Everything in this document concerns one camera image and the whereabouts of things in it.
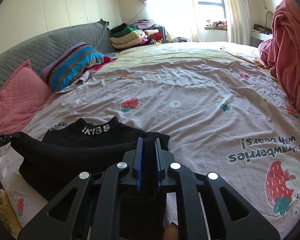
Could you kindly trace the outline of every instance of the window frame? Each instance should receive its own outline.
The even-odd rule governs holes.
[[[226,19],[226,6],[225,6],[225,0],[221,0],[221,3],[215,3],[215,2],[198,2],[198,4],[221,6],[221,7],[223,8],[223,14],[224,14],[225,19]]]

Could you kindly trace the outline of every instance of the strawberry print bed sheet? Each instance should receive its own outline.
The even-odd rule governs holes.
[[[284,238],[300,218],[300,114],[258,66],[209,60],[87,72],[57,93],[24,132],[41,140],[82,117],[119,121],[171,136],[169,149],[192,171],[220,174]],[[22,157],[0,154],[1,181],[21,225],[47,203],[22,178]],[[165,225],[177,223],[169,194]]]

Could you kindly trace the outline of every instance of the green folded cloth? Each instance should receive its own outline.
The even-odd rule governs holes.
[[[111,37],[115,37],[115,38],[122,37],[122,36],[127,35],[137,29],[138,29],[137,27],[127,26],[122,31],[112,34]]]

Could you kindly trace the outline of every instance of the pillow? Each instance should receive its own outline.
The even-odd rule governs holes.
[[[40,73],[40,77],[54,92],[71,85],[85,68],[103,63],[103,54],[85,42],[79,42],[68,49],[55,62]]]
[[[53,94],[27,60],[0,89],[0,134],[21,131]]]

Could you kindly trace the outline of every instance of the gray quilted headboard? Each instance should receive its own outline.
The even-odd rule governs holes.
[[[66,27],[33,37],[8,49],[0,55],[0,88],[25,60],[30,59],[32,69],[39,74],[80,41],[102,53],[117,52],[109,40],[108,25],[108,22],[101,19],[96,23]]]

